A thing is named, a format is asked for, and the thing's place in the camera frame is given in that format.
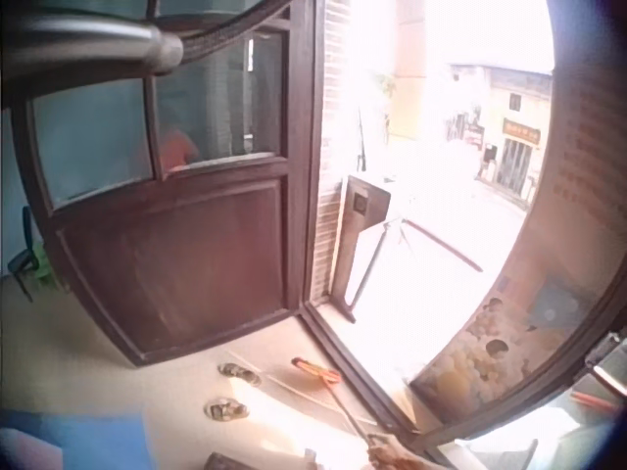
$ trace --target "slipper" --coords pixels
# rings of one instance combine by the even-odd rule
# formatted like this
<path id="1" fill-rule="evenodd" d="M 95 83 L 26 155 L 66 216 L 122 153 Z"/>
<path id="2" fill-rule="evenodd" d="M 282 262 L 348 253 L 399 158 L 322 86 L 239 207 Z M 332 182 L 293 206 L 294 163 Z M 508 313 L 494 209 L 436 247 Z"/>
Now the slipper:
<path id="1" fill-rule="evenodd" d="M 209 402 L 205 405 L 205 414 L 215 421 L 232 421 L 248 417 L 248 406 L 236 399 L 220 399 L 217 402 Z"/>
<path id="2" fill-rule="evenodd" d="M 242 379 L 253 387 L 258 387 L 262 384 L 262 378 L 255 372 L 232 362 L 220 364 L 217 367 L 217 371 L 225 377 L 237 377 L 238 379 Z"/>

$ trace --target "brick wall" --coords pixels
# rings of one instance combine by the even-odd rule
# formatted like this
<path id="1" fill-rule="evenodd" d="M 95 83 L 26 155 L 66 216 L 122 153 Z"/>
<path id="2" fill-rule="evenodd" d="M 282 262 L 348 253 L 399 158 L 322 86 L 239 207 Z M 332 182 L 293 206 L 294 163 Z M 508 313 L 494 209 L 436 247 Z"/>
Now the brick wall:
<path id="1" fill-rule="evenodd" d="M 324 21 L 324 91 L 317 220 L 313 246 L 312 301 L 329 291 L 340 215 L 342 170 L 349 94 L 351 0 L 326 0 Z"/>

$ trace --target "person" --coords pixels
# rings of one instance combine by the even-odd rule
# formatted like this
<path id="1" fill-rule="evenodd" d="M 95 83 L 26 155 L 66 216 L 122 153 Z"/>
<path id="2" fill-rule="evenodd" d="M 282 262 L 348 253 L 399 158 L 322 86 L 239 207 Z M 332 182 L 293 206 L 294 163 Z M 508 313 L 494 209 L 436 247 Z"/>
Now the person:
<path id="1" fill-rule="evenodd" d="M 368 449 L 368 457 L 377 470 L 446 470 L 446 467 L 407 450 L 396 436 L 387 434 L 369 436 L 376 444 Z"/>

